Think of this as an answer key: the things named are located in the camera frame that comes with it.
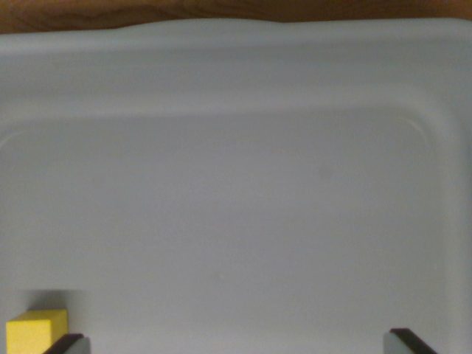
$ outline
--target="white surface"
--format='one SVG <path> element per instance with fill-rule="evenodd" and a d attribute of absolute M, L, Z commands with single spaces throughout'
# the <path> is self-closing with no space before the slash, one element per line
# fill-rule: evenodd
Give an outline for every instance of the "white surface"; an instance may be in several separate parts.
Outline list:
<path fill-rule="evenodd" d="M 383 335 L 383 354 L 414 354 L 405 343 L 393 333 Z"/>
<path fill-rule="evenodd" d="M 391 327 L 472 353 L 471 39 L 451 20 L 0 37 L 0 317 L 63 291 L 46 302 L 93 354 L 379 354 Z"/>

